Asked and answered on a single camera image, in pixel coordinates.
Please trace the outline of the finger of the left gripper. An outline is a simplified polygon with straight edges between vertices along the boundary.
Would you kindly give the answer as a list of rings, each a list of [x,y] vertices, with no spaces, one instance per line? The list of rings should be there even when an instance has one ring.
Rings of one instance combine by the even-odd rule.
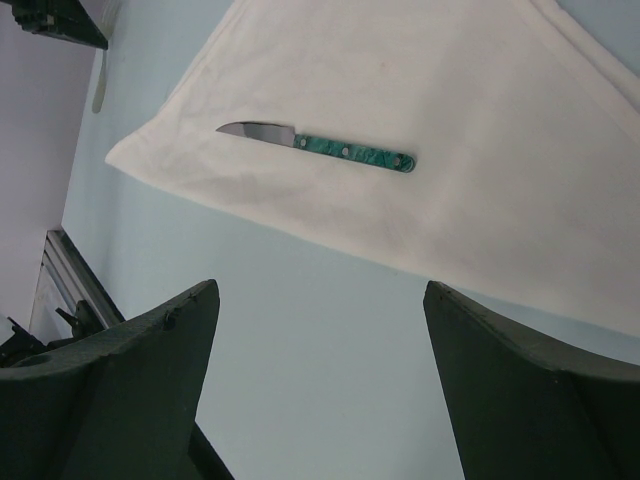
[[[25,32],[96,49],[108,40],[76,0],[9,0],[15,22]]]

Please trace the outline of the aluminium frame rail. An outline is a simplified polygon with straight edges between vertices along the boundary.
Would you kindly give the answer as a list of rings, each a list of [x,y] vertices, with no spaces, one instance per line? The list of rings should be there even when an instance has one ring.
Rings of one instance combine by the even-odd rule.
[[[62,230],[47,232],[28,331],[44,344],[85,338],[123,315]]]

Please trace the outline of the silver fork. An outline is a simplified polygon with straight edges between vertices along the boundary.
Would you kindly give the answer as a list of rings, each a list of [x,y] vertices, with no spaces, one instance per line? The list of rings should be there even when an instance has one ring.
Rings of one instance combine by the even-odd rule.
[[[101,17],[101,31],[108,43],[111,42],[114,34],[120,8],[120,1],[113,0],[105,3]],[[93,114],[98,114],[101,111],[104,102],[107,83],[107,54],[108,50],[102,51],[101,66],[91,106]]]

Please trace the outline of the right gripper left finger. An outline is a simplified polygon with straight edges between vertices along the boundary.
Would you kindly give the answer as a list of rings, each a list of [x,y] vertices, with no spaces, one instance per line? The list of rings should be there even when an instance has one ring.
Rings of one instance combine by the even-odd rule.
[[[196,424],[220,297],[203,281],[153,310],[1,371],[5,479],[216,479]]]

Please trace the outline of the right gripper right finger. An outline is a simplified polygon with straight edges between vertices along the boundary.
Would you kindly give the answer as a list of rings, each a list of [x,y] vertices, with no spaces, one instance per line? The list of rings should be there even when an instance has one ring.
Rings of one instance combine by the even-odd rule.
[[[468,479],[636,479],[638,366],[556,340],[436,281],[423,301]]]

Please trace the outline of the knife with green handle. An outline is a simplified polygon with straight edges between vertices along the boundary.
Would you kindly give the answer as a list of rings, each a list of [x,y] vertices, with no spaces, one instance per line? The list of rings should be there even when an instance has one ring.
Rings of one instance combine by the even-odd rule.
[[[411,173],[416,167],[416,160],[410,154],[300,134],[293,126],[233,122],[218,127],[216,131],[404,174]]]

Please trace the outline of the white cloth napkin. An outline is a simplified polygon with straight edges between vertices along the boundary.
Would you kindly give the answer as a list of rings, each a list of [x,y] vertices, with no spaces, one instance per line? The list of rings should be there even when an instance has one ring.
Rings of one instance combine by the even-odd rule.
[[[216,131],[233,122],[416,167]],[[639,80],[554,1],[235,1],[106,161],[317,245],[639,335]]]

